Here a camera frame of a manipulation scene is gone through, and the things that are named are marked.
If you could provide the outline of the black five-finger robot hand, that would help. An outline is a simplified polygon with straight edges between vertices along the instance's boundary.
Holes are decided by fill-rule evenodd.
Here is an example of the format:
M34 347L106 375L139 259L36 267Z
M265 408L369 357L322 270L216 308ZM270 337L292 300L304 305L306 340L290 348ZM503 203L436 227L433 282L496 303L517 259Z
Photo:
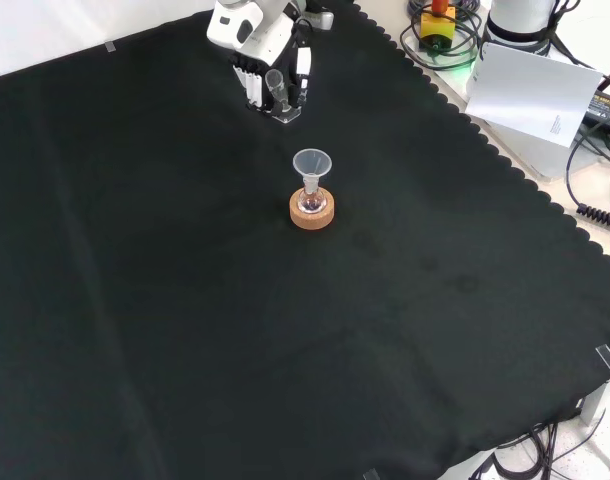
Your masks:
M307 102L312 50L300 31L267 34L253 53L230 57L247 106L283 124L296 119Z

